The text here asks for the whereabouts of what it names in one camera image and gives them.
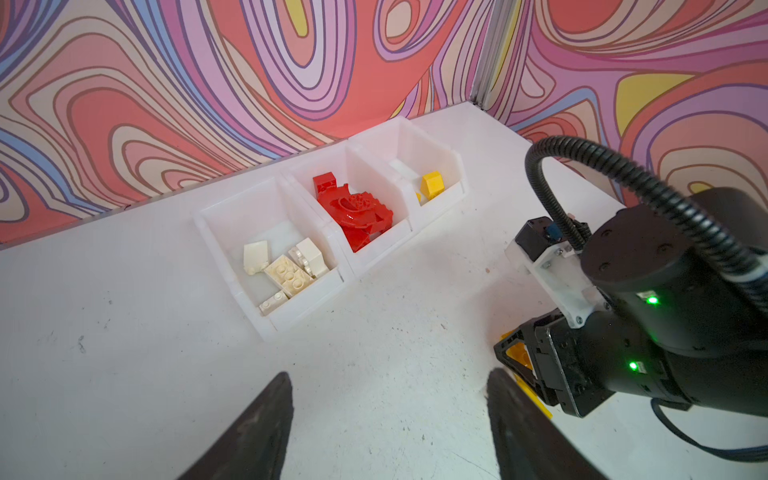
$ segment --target psychedelic patterned wall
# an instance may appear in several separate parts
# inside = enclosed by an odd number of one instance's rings
[[[514,15],[490,114],[532,141],[599,141],[683,192],[737,187],[768,207],[766,0],[517,0]]]
[[[468,98],[491,0],[0,0],[0,242]]]

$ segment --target lego brick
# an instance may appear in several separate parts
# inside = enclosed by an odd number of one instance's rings
[[[269,247],[266,240],[243,246],[243,268],[248,275],[263,271],[270,264]]]
[[[285,255],[280,255],[264,269],[270,279],[286,293],[288,298],[307,288],[312,282],[312,277],[299,268]]]
[[[317,177],[314,177],[312,181],[315,184],[315,196],[319,196],[329,188],[336,188],[336,177],[334,177],[331,172],[318,175]]]
[[[428,200],[437,197],[445,191],[445,184],[442,182],[442,175],[440,172],[434,171],[422,177],[421,190]]]
[[[264,300],[259,305],[259,310],[261,310],[262,315],[269,315],[272,313],[278,306],[283,305],[285,302],[288,301],[288,296],[283,292],[282,290],[272,295],[267,300]]]
[[[314,177],[315,185],[321,184],[323,174]],[[368,192],[351,194],[349,185],[327,187],[318,190],[317,201],[342,227],[352,252],[357,252],[371,242],[372,235],[384,233],[392,227],[393,213]]]
[[[301,240],[294,248],[288,250],[288,254],[312,278],[320,278],[328,273],[323,253],[309,238]]]

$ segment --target black cable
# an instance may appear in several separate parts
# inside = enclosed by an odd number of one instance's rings
[[[610,148],[584,138],[547,137],[528,149],[525,174],[541,204],[574,250],[582,251],[589,235],[576,227],[554,197],[541,169],[541,161],[546,157],[577,161],[635,192],[650,209],[674,223],[694,242],[701,256],[716,271],[733,283],[764,316],[768,316],[768,270],[752,250],[704,209]]]
[[[591,230],[589,230],[589,225],[582,222],[574,222],[574,227],[576,227],[576,230],[578,230],[579,234],[581,235],[581,238],[584,239],[584,242],[589,240],[589,237],[592,236]]]
[[[659,399],[651,399],[650,407],[654,410],[656,418],[659,419],[670,432],[675,434],[680,440],[689,443],[697,449],[704,450],[706,453],[715,455],[716,457],[724,458],[732,462],[766,462],[768,461],[768,445],[761,445],[759,447],[749,447],[747,449],[713,449],[711,447],[705,447],[696,440],[692,439],[688,435],[684,434],[678,427],[675,426],[661,411],[661,405]]]

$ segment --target red curved lego part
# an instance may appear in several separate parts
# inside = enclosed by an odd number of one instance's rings
[[[371,242],[371,236],[392,226],[392,211],[368,192],[350,194],[349,185],[336,186],[333,174],[313,178],[317,201],[342,227],[352,252]]]

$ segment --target white lego brick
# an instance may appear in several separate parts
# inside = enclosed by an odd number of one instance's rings
[[[264,273],[286,293],[288,298],[304,290],[313,282],[311,276],[285,255],[280,255],[264,269]]]
[[[323,260],[323,253],[309,238],[301,240],[294,248],[288,250],[288,254],[297,265],[301,266],[313,278],[320,278],[328,273],[328,266]]]
[[[270,264],[266,240],[243,246],[243,268],[248,275],[256,275]]]
[[[261,303],[261,305],[259,305],[259,310],[261,310],[262,315],[269,315],[278,306],[283,305],[287,301],[288,301],[288,296],[281,290],[275,293],[274,295],[272,295],[267,300],[264,300]]]

